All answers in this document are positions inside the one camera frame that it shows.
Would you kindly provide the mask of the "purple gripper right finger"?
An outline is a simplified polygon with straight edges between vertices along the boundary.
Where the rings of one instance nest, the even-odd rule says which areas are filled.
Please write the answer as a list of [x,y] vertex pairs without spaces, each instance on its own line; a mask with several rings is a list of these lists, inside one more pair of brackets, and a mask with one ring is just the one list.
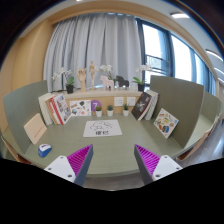
[[134,156],[145,185],[182,169],[168,155],[159,156],[140,145],[134,146]]

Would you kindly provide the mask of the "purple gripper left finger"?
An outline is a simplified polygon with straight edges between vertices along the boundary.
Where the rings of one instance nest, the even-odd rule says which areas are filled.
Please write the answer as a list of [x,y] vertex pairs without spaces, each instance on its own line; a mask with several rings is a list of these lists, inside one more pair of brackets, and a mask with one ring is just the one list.
[[68,157],[60,155],[45,171],[82,186],[93,157],[93,145],[87,145]]

